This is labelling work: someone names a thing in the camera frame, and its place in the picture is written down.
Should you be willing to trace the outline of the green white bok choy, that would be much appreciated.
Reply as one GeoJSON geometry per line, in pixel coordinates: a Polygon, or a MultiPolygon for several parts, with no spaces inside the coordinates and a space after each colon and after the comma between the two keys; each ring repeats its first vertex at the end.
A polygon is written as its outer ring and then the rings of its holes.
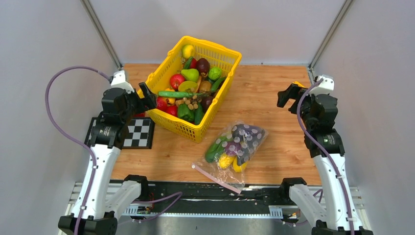
{"type": "Polygon", "coordinates": [[[227,144],[232,140],[233,137],[230,134],[218,137],[205,152],[206,162],[212,163],[215,159],[220,157],[227,144]]]}

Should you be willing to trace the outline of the yellow plastic basket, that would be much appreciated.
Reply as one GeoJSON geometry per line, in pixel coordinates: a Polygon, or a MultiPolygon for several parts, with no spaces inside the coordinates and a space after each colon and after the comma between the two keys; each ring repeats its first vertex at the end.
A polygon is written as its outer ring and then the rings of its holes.
{"type": "Polygon", "coordinates": [[[192,45],[195,47],[195,56],[197,59],[201,57],[206,58],[211,65],[220,67],[224,74],[227,75],[226,80],[219,89],[216,97],[213,99],[212,105],[205,113],[204,118],[199,125],[194,125],[159,109],[153,109],[147,113],[157,125],[196,143],[200,143],[227,96],[236,69],[242,59],[242,54],[208,40],[183,36],[167,53],[167,57],[159,67],[153,73],[148,75],[145,83],[151,92],[158,94],[159,91],[163,91],[167,88],[169,78],[181,68],[183,62],[182,47],[185,45],[192,45]]]}

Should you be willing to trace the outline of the dark purple eggplant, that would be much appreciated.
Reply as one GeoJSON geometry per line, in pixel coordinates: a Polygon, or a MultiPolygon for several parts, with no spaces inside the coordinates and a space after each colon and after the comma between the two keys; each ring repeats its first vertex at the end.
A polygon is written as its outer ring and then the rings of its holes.
{"type": "Polygon", "coordinates": [[[238,166],[248,162],[268,136],[261,127],[244,123],[234,125],[231,133],[233,141],[240,145],[236,151],[238,166]]]}

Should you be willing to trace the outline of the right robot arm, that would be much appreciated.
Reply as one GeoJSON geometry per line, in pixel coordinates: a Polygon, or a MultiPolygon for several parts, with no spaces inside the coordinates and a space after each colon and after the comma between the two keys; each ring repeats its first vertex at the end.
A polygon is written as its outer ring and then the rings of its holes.
{"type": "Polygon", "coordinates": [[[304,143],[321,179],[325,205],[301,177],[283,179],[279,197],[285,204],[298,206],[313,235],[371,235],[373,231],[364,227],[353,204],[343,141],[333,127],[338,101],[328,92],[312,94],[318,86],[320,83],[307,89],[292,83],[278,92],[277,106],[284,107],[290,99],[295,101],[289,111],[297,116],[304,132],[304,143]]]}

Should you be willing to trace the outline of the purple onion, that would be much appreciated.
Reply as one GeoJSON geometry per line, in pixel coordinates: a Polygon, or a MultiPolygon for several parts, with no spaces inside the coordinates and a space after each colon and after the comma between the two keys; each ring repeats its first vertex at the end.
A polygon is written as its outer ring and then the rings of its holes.
{"type": "Polygon", "coordinates": [[[225,153],[228,156],[236,156],[240,148],[241,148],[240,143],[229,141],[227,146],[225,147],[225,153]]]}

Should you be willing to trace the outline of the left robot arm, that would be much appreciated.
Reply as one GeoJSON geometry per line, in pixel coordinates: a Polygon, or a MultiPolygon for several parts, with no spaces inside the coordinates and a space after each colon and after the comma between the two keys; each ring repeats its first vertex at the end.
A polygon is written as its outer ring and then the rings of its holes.
{"type": "Polygon", "coordinates": [[[61,216],[58,227],[67,235],[114,235],[123,212],[136,200],[150,196],[146,177],[128,175],[121,187],[106,199],[111,173],[128,135],[134,115],[155,109],[157,96],[141,82],[144,97],[128,83],[112,85],[103,93],[102,111],[91,131],[88,169],[70,215],[61,216]]]}

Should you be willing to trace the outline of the clear zip top bag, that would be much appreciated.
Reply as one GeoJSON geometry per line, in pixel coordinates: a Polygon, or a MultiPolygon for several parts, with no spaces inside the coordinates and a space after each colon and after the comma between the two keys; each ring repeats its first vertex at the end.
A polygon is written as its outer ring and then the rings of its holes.
{"type": "Polygon", "coordinates": [[[223,128],[191,168],[218,185],[240,194],[245,169],[268,136],[262,127],[235,121],[223,128]]]}

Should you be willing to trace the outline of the yellow lemon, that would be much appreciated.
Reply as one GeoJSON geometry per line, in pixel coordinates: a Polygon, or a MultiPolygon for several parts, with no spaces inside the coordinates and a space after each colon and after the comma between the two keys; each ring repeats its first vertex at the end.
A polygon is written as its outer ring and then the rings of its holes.
{"type": "Polygon", "coordinates": [[[243,172],[246,169],[246,166],[247,166],[248,162],[245,162],[241,165],[238,165],[237,163],[238,163],[237,158],[234,158],[234,161],[232,163],[232,168],[233,168],[234,172],[240,173],[240,172],[243,172]]]}

